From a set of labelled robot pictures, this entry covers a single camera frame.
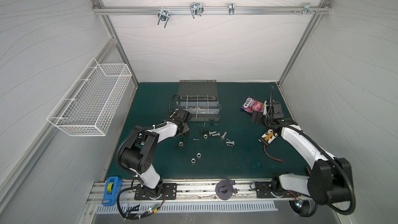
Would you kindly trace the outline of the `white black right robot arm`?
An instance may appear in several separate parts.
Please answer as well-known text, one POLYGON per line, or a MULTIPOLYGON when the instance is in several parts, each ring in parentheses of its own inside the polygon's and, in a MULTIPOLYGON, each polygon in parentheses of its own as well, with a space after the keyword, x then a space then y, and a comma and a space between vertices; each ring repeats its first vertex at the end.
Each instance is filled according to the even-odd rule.
POLYGON ((267 189, 276 198, 294 197, 291 208, 302 217, 311 217, 319 205, 326 205, 341 215, 356 209, 356 196, 350 162, 327 152, 306 134, 296 121, 286 118, 280 102, 268 99, 249 106, 251 121, 266 127, 259 138, 264 148, 276 138, 287 141, 307 162, 308 175, 278 173, 267 189))

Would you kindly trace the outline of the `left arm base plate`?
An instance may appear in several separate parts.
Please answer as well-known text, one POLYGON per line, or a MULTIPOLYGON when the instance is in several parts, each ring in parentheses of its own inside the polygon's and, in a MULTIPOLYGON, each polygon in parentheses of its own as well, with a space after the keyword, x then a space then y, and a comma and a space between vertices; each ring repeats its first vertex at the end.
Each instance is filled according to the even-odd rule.
POLYGON ((177 195, 176 183, 161 183, 155 189, 146 186, 139 187, 134 196, 134 200, 175 200, 177 195))

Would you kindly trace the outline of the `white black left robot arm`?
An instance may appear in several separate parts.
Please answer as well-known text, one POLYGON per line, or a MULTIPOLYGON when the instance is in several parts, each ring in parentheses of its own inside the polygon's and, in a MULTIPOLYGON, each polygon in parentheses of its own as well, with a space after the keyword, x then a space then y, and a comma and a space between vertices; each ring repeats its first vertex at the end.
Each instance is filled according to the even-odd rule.
POLYGON ((150 127, 135 126, 117 148, 117 167, 132 174, 141 185, 156 189, 161 184, 161 176, 153 167, 158 143, 168 138, 184 134, 192 114, 186 110, 175 111, 171 118, 150 127))

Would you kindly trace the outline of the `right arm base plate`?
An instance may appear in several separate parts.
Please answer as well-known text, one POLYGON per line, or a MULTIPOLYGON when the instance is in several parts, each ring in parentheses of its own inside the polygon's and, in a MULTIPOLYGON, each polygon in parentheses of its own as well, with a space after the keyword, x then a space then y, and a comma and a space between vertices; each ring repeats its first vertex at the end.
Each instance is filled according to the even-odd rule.
POLYGON ((282 193, 273 192, 270 182, 253 181, 250 183, 250 189, 255 192, 258 199, 294 199, 294 196, 287 191, 282 193))

